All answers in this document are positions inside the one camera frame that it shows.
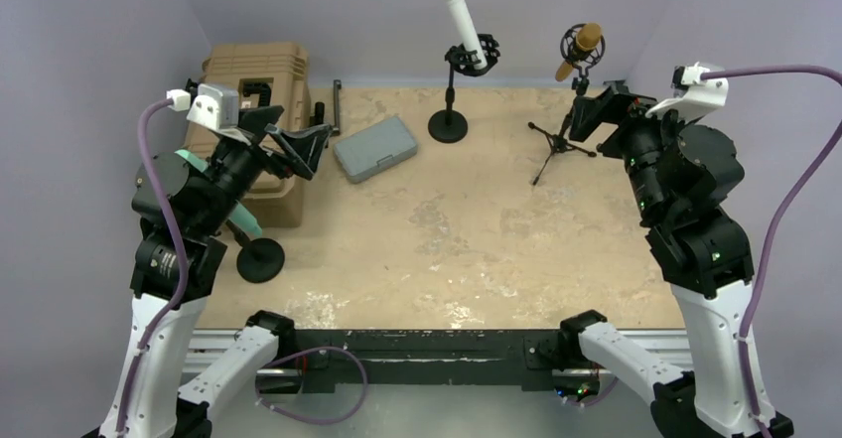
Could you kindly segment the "black tripod mic stand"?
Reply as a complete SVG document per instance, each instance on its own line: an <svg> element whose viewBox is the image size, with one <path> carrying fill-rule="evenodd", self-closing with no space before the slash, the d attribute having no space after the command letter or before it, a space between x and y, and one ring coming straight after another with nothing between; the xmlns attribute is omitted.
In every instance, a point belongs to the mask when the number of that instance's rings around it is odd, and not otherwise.
<svg viewBox="0 0 842 438"><path fill-rule="evenodd" d="M577 75L576 72L573 72L573 73L575 73L576 75L574 76L574 78L572 80L571 88L575 91L575 98L574 98L574 100L575 100L577 97L581 97L581 96L585 95L585 93L587 92L587 90L589 88L590 81L589 81L589 76L587 76L584 79L580 79L580 78L578 78L578 75ZM572 110L573 102L572 102L571 107L569 108L568 112L565 114L565 116L563 118L563 121L562 121L561 127L559 128L559 131L555 134L551 134L550 132L546 131L545 129L540 128L539 126L535 125L533 122L529 122L527 124L529 129L538 131L541 134L543 134L544 137L546 138L548 146L549 146L549 154L546 157L546 159L544 161L544 164L541 167L541 169L539 170L539 172L532 179L532 181L531 181L532 186L536 186L539 183L539 180L540 180L546 166L548 165L550 159L557 154L563 154L563 153L566 153L566 152L569 152L569 151L578 151L578 152L586 154L589 158L594 158L594 157L597 156L597 153L595 151L591 151L591 150L588 150L588 149L585 149L585 148L581 147L580 145L573 144L566 137L566 133L569 130L570 124L571 124L571 116L572 116L572 113L573 113L573 110Z"/></svg>

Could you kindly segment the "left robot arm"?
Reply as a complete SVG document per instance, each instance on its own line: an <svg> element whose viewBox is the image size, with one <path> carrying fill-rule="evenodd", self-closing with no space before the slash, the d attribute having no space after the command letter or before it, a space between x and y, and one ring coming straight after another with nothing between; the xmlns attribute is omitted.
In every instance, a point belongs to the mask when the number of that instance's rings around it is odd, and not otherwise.
<svg viewBox="0 0 842 438"><path fill-rule="evenodd" d="M187 150L155 155L147 141L151 117L141 114L142 164L132 209L142 238L130 288L132 333L121 382L97 437L173 437L182 432L175 389L198 316L211 294L225 254L222 228L260 268L277 273L284 254L263 236L242 198L262 174L313 178L331 136L327 124L287 131L277 124L279 106L224 114L208 102L191 106L190 121L208 128L217 144L207 159Z"/></svg>

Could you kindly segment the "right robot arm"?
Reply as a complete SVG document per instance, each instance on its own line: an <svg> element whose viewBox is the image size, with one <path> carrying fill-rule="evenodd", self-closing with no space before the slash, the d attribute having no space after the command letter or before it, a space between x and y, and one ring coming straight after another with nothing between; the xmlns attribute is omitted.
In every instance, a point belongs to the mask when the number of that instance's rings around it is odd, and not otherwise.
<svg viewBox="0 0 842 438"><path fill-rule="evenodd" d="M685 325L691 370L670 365L623 337L595 311L562 322L561 367L603 365L648 405L664 437L790 437L792 421L768 398L753 333L743 330L754 292L750 241L723 210L743 180L733 141L702 124L723 107L723 78L679 83L665 100L613 84L578 92L564 119L574 141L608 123L598 146L623 161L650 252Z"/></svg>

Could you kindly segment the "gold microphone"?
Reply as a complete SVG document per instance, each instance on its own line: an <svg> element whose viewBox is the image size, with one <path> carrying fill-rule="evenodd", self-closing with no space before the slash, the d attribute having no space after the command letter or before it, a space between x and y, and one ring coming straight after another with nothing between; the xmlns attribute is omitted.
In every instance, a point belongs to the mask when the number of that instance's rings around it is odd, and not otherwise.
<svg viewBox="0 0 842 438"><path fill-rule="evenodd" d="M590 68L601 60L604 50L603 29L598 23L572 26L560 41L562 62L555 73L555 80L564 81L573 72L580 79L586 78Z"/></svg>

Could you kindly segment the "white microphone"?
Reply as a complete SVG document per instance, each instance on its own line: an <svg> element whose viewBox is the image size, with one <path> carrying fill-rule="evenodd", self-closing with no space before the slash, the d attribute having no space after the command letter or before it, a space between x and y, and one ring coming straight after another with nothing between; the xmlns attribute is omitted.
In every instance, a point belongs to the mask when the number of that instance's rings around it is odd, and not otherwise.
<svg viewBox="0 0 842 438"><path fill-rule="evenodd" d="M476 70L483 70L488 66L488 61L466 0L445 0L445 2L460 35L464 50L473 53L471 55L472 67Z"/></svg>

